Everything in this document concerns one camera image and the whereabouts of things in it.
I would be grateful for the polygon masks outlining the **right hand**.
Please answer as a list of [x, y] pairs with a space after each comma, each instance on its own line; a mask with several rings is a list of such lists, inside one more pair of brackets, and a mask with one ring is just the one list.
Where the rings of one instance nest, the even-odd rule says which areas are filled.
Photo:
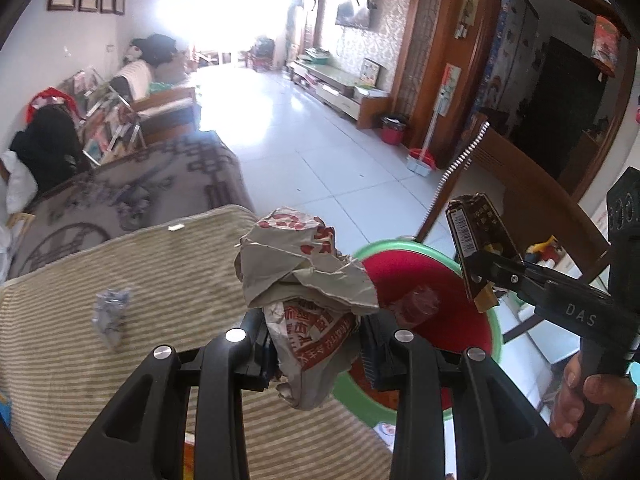
[[560, 392], [556, 395], [550, 429], [558, 438], [569, 438], [577, 430], [586, 402], [606, 405], [608, 418], [590, 441], [585, 456], [598, 456], [620, 445], [631, 426], [639, 421], [637, 386], [626, 377], [592, 375], [582, 378], [580, 354], [566, 364]]

